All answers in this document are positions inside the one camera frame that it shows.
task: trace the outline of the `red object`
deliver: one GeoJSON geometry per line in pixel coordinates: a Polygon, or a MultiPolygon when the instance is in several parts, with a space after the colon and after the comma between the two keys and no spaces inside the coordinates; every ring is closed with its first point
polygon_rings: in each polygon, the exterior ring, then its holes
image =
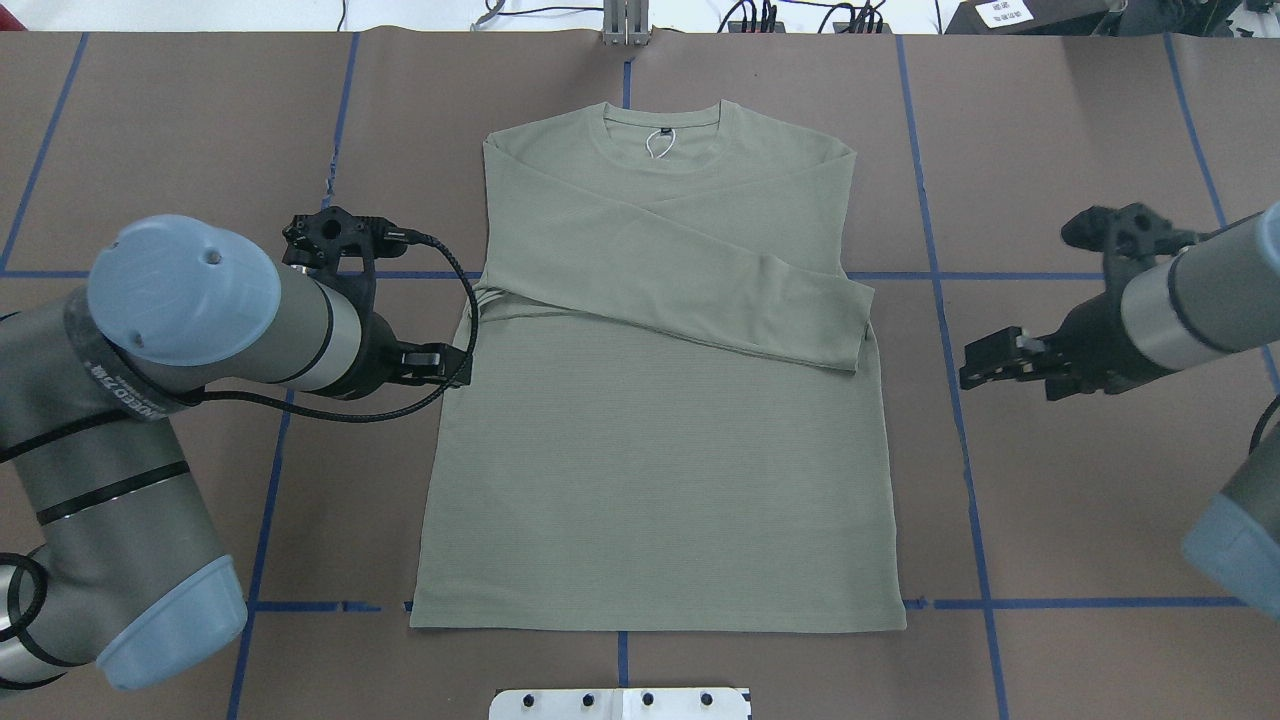
{"type": "Polygon", "coordinates": [[[18,22],[18,18],[13,17],[13,13],[0,5],[0,29],[27,29],[27,26],[18,22]]]}

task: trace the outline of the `white bracket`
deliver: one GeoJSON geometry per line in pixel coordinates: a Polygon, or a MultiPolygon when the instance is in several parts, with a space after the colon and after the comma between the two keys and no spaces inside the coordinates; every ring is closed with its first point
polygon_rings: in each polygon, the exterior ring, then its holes
{"type": "Polygon", "coordinates": [[[503,691],[489,720],[750,720],[745,688],[503,691]]]}
{"type": "Polygon", "coordinates": [[[649,0],[604,0],[605,45],[649,45],[649,0]]]}

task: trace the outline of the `white floor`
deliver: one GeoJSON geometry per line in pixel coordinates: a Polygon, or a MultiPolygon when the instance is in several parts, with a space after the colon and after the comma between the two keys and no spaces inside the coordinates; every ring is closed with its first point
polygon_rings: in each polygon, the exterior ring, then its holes
{"type": "MultiPolygon", "coordinates": [[[[598,0],[509,0],[506,10],[545,5],[596,5],[598,0]]],[[[938,0],[943,26],[959,0],[938,0]]],[[[31,29],[50,31],[332,31],[342,15],[342,0],[8,0],[9,10],[31,29]]],[[[399,26],[412,29],[465,31],[485,13],[483,0],[347,0],[343,29],[399,26]]],[[[731,0],[653,0],[650,22],[685,32],[714,32],[731,0]]],[[[887,0],[881,8],[897,33],[934,33],[933,0],[887,0]]],[[[778,19],[787,32],[815,32],[822,8],[782,4],[778,19]]],[[[844,19],[837,12],[833,19],[844,19]]],[[[1238,10],[1235,27],[1260,37],[1280,37],[1275,15],[1238,10]]],[[[495,18],[485,31],[540,31],[600,27],[599,13],[547,13],[495,18]]]]}

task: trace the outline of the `shirt neckline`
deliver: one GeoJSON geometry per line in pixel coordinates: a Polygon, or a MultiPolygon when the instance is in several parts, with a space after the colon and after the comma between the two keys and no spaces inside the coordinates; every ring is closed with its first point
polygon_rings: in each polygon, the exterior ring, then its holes
{"type": "Polygon", "coordinates": [[[736,109],[737,105],[728,100],[721,100],[710,108],[689,113],[645,113],[602,102],[591,108],[586,118],[595,150],[609,163],[636,170],[680,174],[708,168],[724,155],[733,133],[736,109]],[[716,126],[716,138],[709,147],[694,158],[667,156],[660,160],[650,160],[622,152],[617,141],[605,129],[608,120],[654,129],[676,128],[677,131],[680,128],[716,126]]]}

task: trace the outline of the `gray t-shirt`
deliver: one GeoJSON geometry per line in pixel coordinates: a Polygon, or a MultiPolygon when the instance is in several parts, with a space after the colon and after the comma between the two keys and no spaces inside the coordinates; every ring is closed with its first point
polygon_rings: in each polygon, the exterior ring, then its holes
{"type": "Polygon", "coordinates": [[[904,628],[872,290],[840,266],[854,152],[728,101],[484,151],[411,624],[904,628]]]}

